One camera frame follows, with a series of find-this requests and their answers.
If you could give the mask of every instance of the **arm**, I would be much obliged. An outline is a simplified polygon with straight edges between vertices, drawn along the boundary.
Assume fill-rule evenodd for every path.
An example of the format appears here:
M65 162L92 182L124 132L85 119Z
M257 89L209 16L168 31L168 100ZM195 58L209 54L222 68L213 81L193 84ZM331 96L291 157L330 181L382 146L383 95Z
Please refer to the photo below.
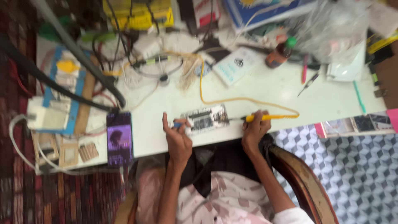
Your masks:
M185 126L190 126L186 120L174 120L183 123L179 129L169 128L167 114L163 113L163 130L169 148L170 160L167 164L167 173L160 196L158 223L175 224L178 203L179 183L182 172L192 154L192 141L185 135Z
M268 112L257 111L253 122L243 125L245 133L242 138L242 145L256 169L257 175L267 192L275 213L278 213L289 208L295 208L296 206L285 193L278 180L276 180L272 170L258 149L258 143L261 138L271 128L270 120L261 121L263 114L268 114Z
M179 168L174 165L172 160L167 165L166 178L159 203L159 224L174 224L176 223L176 209L179 192L179 182L184 168Z

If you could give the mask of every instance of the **black pants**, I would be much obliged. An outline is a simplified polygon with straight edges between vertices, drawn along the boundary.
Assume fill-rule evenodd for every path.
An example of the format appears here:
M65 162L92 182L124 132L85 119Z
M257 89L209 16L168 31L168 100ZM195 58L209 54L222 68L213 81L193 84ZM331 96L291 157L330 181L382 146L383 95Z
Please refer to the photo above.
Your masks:
M187 166L181 176L181 182L179 188L186 187L193 184L196 190L203 196L207 197L211 190L211 175L212 171L226 171L236 173L257 181L260 183L260 179L257 175L256 170L249 157L243 151L242 139L226 141L211 145L214 150L214 155L209 161L202 165L196 158L195 153L192 153L188 160ZM261 154L267 160L268 151L273 145L273 138L269 134L264 135L259 144ZM169 155L166 156L166 162L169 160Z

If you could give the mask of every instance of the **green bottle cap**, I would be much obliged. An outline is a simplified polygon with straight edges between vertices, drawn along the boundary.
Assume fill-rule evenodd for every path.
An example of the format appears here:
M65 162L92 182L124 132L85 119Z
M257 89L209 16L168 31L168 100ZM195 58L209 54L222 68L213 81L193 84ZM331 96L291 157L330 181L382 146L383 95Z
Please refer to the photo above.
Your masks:
M297 43L296 38L294 38L294 37L289 37L289 38L287 38L287 40L286 40L286 42L285 42L285 46L286 46L287 48L293 48L293 47L296 45L296 43Z

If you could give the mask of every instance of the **phone screen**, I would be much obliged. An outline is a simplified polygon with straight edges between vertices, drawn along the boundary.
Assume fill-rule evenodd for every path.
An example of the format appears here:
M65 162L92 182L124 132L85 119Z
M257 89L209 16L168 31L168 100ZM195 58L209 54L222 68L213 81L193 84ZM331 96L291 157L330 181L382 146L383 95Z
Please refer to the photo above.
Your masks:
M108 165L125 165L133 161L131 113L110 113L106 116Z

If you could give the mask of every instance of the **pink marker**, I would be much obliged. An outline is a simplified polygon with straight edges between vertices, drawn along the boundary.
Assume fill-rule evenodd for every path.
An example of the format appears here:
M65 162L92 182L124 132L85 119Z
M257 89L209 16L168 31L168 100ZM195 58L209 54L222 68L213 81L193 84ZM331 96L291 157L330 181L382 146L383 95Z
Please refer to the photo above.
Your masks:
M305 80L307 79L307 63L308 63L308 54L304 55L304 68L302 70L301 84L305 84Z

